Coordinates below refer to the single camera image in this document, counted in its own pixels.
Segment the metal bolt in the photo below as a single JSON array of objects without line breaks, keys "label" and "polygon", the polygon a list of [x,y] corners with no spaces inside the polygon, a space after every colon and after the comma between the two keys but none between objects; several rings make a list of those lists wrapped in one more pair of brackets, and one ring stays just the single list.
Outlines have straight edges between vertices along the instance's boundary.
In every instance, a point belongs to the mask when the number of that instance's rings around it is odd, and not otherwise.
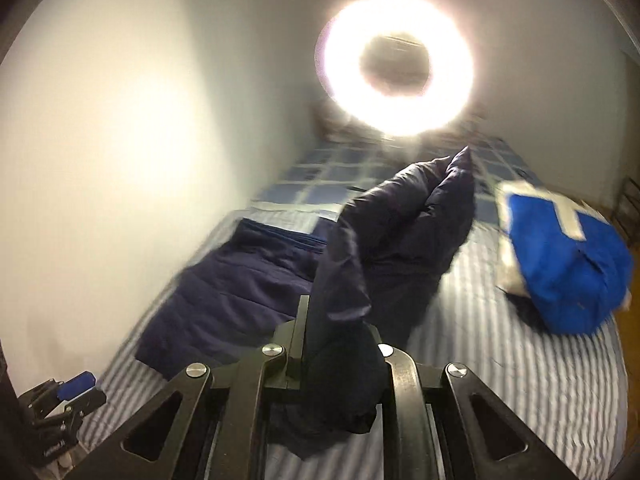
[{"label": "metal bolt", "polygon": [[468,368],[460,363],[450,363],[447,365],[447,373],[450,376],[462,378],[466,375]]},{"label": "metal bolt", "polygon": [[394,352],[394,348],[392,346],[385,345],[384,343],[379,344],[378,348],[380,348],[380,351],[382,352],[382,355],[384,357],[389,357]]},{"label": "metal bolt", "polygon": [[207,373],[207,367],[202,363],[193,363],[187,366],[187,375],[193,379],[202,377]]},{"label": "metal bolt", "polygon": [[262,347],[262,353],[268,355],[269,357],[282,354],[282,350],[282,346],[276,343],[268,343]]}]

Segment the black garment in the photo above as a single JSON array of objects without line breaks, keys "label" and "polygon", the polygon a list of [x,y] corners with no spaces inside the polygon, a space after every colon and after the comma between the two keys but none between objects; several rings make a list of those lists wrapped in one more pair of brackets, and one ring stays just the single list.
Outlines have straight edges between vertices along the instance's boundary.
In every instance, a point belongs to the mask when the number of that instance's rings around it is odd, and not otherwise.
[{"label": "black garment", "polygon": [[305,333],[303,399],[321,424],[370,430],[388,372],[366,322],[404,348],[474,210],[468,148],[412,164],[344,207],[320,259]]}]

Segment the striped bed sheet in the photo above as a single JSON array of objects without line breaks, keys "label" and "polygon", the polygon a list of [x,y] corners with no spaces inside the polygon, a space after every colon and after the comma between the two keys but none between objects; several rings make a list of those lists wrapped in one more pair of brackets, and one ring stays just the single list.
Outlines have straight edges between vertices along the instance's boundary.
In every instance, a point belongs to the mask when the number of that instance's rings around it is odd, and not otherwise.
[{"label": "striped bed sheet", "polygon": [[[422,157],[449,155],[459,147],[451,142],[427,146]],[[626,371],[615,322],[609,319],[593,336],[550,335],[530,315],[530,308],[512,303],[494,285],[498,231],[493,186],[505,178],[538,182],[499,139],[476,139],[473,150],[476,221],[423,322],[414,329],[408,352],[418,362],[438,367],[452,361],[467,364],[579,478],[605,479],[622,456],[626,430]],[[311,232],[318,216],[335,218],[341,205],[359,193],[357,188],[368,189],[397,169],[375,146],[323,144],[265,190],[251,208],[229,214],[192,263],[226,241],[242,217]],[[133,355],[146,323],[174,287],[175,280],[100,378],[108,403],[79,433],[89,450],[166,383]],[[353,435],[306,460],[282,446],[270,446],[265,478],[382,480],[380,419],[369,434]]]}]

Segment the bed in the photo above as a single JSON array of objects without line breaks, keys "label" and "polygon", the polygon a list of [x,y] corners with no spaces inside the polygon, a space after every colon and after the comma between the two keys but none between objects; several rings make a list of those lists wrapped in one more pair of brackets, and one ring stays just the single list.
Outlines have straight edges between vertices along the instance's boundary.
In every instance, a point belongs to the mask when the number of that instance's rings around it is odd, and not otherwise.
[{"label": "bed", "polygon": [[[626,371],[615,322],[593,336],[552,336],[526,302],[514,303],[495,285],[497,211],[493,189],[501,180],[541,182],[503,140],[433,139],[418,157],[457,153],[470,143],[476,175],[476,220],[443,277],[408,352],[425,364],[467,364],[581,479],[604,479],[622,457],[626,431]],[[241,218],[311,232],[319,216],[335,219],[362,190],[395,174],[375,144],[323,142],[251,205],[230,213],[193,257],[226,241]],[[99,384],[108,403],[80,431],[89,449],[101,443],[165,384],[133,357],[146,323],[171,294],[175,280],[140,319]],[[326,452],[301,460],[271,445],[268,480],[382,479],[382,424]]]}]

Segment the wooden floor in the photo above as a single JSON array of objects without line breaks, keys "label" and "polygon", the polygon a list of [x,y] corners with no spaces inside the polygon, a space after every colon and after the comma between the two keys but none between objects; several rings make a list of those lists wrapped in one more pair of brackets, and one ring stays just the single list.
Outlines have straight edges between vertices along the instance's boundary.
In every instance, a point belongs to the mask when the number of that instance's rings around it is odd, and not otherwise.
[{"label": "wooden floor", "polygon": [[628,312],[616,313],[626,373],[629,377],[626,446],[640,437],[640,250],[634,251],[636,268],[631,284],[632,303]]}]

